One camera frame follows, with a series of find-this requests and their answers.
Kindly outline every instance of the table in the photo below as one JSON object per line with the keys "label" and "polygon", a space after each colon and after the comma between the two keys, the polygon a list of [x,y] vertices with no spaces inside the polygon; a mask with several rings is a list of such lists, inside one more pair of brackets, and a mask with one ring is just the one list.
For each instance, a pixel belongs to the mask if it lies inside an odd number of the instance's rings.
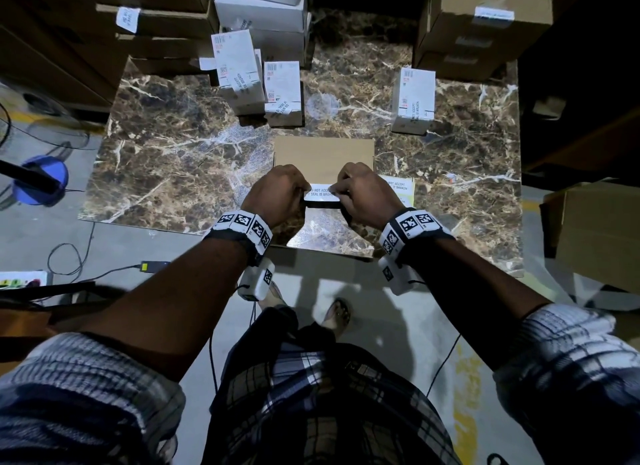
{"label": "table", "polygon": [[[415,179],[415,206],[513,275],[522,274],[516,64],[490,83],[438,80],[426,136],[390,132],[393,79],[411,64],[415,23],[314,12],[315,48],[301,71],[305,126],[241,126],[208,75],[165,79],[127,65],[79,218],[204,234],[273,163],[277,135],[373,138],[379,174]],[[307,209],[274,231],[290,247],[363,258],[377,231]]]}

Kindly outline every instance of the gray floor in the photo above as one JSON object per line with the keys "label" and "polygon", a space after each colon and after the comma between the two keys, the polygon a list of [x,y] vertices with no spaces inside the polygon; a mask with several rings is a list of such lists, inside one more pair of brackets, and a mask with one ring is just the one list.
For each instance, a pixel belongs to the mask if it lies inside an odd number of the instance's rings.
{"label": "gray floor", "polygon": [[[27,131],[27,123],[16,127]],[[70,134],[50,132],[46,139],[60,143]],[[66,164],[70,171],[70,189],[83,190],[100,136],[92,137],[88,150],[73,150]],[[14,130],[0,149],[0,157],[23,162],[35,154],[55,147]],[[9,184],[0,179],[0,190]],[[545,192],[524,187],[524,199],[540,201]],[[92,223],[76,219],[83,202],[82,192],[70,192],[57,205],[45,208],[14,204],[0,212],[0,270],[44,269],[47,256],[62,242],[76,245],[81,254],[87,248]],[[524,213],[524,252],[526,281],[538,291],[558,302],[572,302],[567,292],[548,273],[541,250],[540,216],[535,211]],[[193,235],[150,231],[114,224],[95,225],[82,278],[100,275],[112,268],[138,264],[143,259],[171,260],[200,240]],[[421,390],[427,390],[437,367],[447,355],[457,332],[426,292],[413,292],[395,297],[384,285],[377,267],[348,258],[309,251],[274,250],[275,281],[285,300],[299,312],[301,324],[322,320],[336,295],[351,301],[354,320],[343,340],[356,343],[377,356],[393,371],[409,379]],[[70,248],[62,248],[52,258],[55,271],[70,272],[77,258]],[[105,276],[101,284],[131,289],[147,275],[135,269]],[[636,297],[599,293],[597,282],[566,273],[567,285],[576,288],[579,304],[595,299],[599,306],[638,307]],[[55,283],[72,277],[56,276]],[[50,300],[45,304],[54,304]],[[231,346],[246,330],[252,307],[234,296],[222,315],[214,333],[214,362],[218,374]],[[182,424],[178,429],[177,464],[200,461],[209,424],[208,407],[213,398],[209,356],[206,348],[198,356],[181,385],[187,396]],[[540,457],[531,440],[500,407],[491,372],[461,340],[452,358],[438,376],[430,399],[449,429],[456,451],[466,464],[485,463],[489,453],[499,453],[511,464],[539,464]]]}

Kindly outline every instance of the hand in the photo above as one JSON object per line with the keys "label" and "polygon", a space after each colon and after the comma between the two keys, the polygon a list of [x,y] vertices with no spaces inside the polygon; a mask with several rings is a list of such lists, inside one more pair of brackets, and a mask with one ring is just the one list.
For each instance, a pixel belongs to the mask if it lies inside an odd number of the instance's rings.
{"label": "hand", "polygon": [[293,165],[278,165],[255,183],[241,209],[258,214],[273,229],[298,212],[309,190],[311,186],[300,170]]}
{"label": "hand", "polygon": [[354,220],[380,231],[404,205],[386,180],[379,177],[363,162],[347,163],[338,175],[338,182],[329,192],[340,202]]}

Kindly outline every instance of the white electronic device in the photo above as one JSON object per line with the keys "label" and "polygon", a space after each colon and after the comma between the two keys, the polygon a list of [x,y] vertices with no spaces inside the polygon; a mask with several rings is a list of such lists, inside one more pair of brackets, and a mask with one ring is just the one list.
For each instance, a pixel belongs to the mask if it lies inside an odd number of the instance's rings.
{"label": "white electronic device", "polygon": [[262,258],[258,266],[244,270],[238,284],[238,295],[249,302],[264,300],[276,271],[276,265],[269,258]]}
{"label": "white electronic device", "polygon": [[419,288],[420,285],[427,285],[411,266],[398,266],[390,256],[380,258],[378,260],[378,266],[387,279],[391,292],[394,295],[402,295]]}

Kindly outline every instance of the shirt sleeve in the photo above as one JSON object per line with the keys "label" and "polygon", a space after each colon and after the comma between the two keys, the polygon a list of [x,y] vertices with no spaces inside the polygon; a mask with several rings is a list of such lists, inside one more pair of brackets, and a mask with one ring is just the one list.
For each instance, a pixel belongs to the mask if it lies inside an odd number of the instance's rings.
{"label": "shirt sleeve", "polygon": [[640,462],[640,354],[614,325],[597,310],[542,307],[493,376],[547,463]]}
{"label": "shirt sleeve", "polygon": [[178,383],[84,334],[57,335],[0,378],[0,462],[155,461]]}

